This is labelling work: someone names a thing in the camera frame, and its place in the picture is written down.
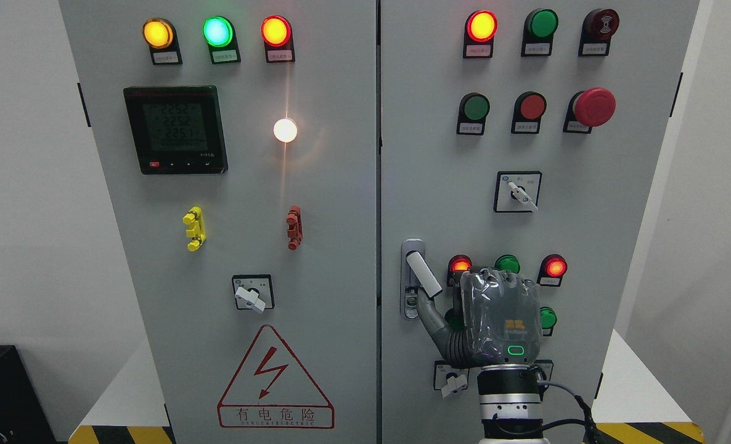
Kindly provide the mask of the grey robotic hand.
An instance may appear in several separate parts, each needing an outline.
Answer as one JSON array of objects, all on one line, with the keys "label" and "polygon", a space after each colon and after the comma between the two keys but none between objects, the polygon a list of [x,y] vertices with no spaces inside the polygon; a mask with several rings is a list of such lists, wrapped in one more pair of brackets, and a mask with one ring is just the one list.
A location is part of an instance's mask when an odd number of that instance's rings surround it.
[{"label": "grey robotic hand", "polygon": [[466,369],[532,365],[541,351],[540,305],[534,282],[495,269],[466,271],[460,279],[465,327],[455,331],[422,292],[417,312],[443,360]]}]

